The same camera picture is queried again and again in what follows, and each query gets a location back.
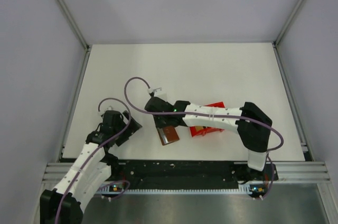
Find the brown leather card holder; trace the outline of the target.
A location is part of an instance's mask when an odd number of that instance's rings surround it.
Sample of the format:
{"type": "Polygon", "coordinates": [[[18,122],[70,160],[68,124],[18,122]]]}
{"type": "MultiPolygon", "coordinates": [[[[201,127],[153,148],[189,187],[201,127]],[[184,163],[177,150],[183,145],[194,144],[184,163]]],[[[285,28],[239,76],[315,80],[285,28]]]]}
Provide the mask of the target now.
{"type": "Polygon", "coordinates": [[[168,144],[175,143],[180,140],[176,129],[173,126],[167,126],[157,129],[161,144],[166,146],[168,144]]]}

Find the red plastic bin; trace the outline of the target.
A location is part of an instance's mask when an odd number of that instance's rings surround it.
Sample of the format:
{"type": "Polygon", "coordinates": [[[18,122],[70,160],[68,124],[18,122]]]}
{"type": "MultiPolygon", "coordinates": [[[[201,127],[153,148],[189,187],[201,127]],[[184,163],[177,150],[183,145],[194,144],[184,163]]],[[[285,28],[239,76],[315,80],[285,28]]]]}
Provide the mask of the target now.
{"type": "MultiPolygon", "coordinates": [[[[208,104],[206,105],[208,107],[217,107],[217,108],[225,108],[224,103],[221,102],[215,102],[212,104],[208,104]]],[[[192,137],[196,137],[196,136],[205,136],[206,134],[209,133],[214,133],[214,132],[223,132],[224,129],[220,129],[220,128],[214,128],[214,127],[206,127],[206,126],[193,126],[193,127],[189,127],[190,129],[190,133],[192,137]]]]}

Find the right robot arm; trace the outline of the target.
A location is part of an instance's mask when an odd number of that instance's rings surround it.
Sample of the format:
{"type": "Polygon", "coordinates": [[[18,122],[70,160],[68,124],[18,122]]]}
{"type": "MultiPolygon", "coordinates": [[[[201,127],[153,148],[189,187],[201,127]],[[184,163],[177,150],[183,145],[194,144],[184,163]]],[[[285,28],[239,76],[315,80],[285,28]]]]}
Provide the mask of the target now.
{"type": "Polygon", "coordinates": [[[266,154],[272,120],[254,103],[245,102],[239,108],[200,106],[189,101],[176,101],[175,104],[152,97],[145,110],[154,113],[157,128],[212,127],[224,129],[239,135],[248,150],[247,174],[257,180],[266,173],[266,154]]]}

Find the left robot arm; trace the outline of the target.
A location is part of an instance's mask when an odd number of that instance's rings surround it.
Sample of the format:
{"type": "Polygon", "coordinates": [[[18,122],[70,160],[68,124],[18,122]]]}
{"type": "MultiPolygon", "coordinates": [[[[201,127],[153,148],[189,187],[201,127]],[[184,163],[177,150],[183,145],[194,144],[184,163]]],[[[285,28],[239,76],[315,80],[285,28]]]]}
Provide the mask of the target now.
{"type": "Polygon", "coordinates": [[[119,160],[109,149],[126,142],[141,125],[128,111],[107,110],[73,165],[53,189],[40,196],[40,223],[82,223],[85,209],[98,191],[120,196],[130,187],[119,160]]]}

